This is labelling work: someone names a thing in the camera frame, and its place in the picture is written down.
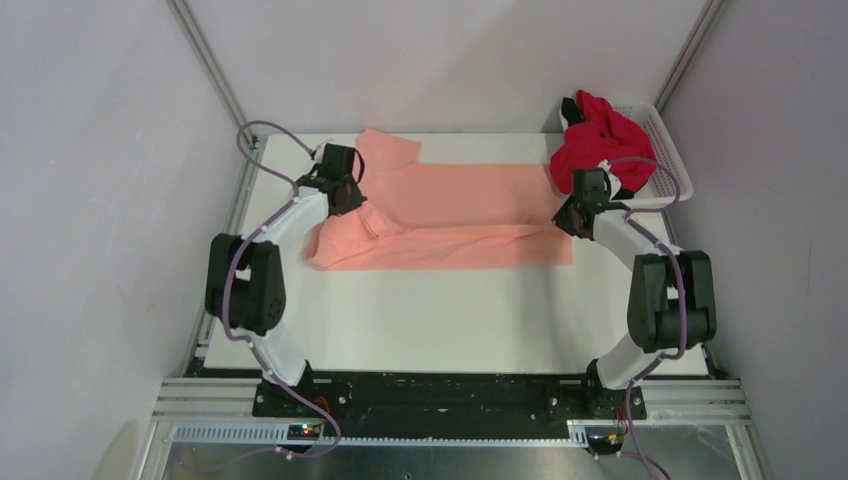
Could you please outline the salmon pink t-shirt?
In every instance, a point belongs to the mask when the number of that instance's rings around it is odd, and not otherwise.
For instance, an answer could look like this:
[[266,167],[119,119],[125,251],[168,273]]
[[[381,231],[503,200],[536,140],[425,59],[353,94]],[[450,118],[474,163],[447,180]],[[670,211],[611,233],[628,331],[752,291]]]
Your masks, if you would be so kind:
[[569,265],[572,239],[551,222],[562,204],[536,164],[419,160],[422,143],[367,129],[357,209],[317,226],[303,258],[325,271]]

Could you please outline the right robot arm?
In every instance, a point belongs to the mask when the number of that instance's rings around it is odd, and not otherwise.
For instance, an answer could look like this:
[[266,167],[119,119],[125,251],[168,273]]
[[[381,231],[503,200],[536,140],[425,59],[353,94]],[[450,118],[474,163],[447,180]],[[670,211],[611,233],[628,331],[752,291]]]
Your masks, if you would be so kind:
[[660,364],[715,337],[712,263],[705,252],[683,250],[639,222],[636,210],[615,200],[607,169],[576,170],[572,182],[553,225],[603,246],[631,273],[627,332],[589,363],[581,382],[584,410],[612,419],[632,406],[636,386]]

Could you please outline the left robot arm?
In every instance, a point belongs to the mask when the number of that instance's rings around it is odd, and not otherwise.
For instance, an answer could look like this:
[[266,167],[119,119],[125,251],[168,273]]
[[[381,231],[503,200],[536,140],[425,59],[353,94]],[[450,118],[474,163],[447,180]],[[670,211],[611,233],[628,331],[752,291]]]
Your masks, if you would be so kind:
[[306,358],[291,344],[283,316],[287,305],[282,253],[305,241],[325,220],[361,207],[365,161],[354,147],[325,143],[307,151],[313,164],[293,179],[259,164],[291,188],[285,203],[251,233],[220,233],[210,244],[204,308],[220,320],[225,336],[244,343],[263,378],[277,391],[277,403],[292,416],[310,410],[324,418],[329,412],[315,404],[314,387],[304,382],[310,370]]

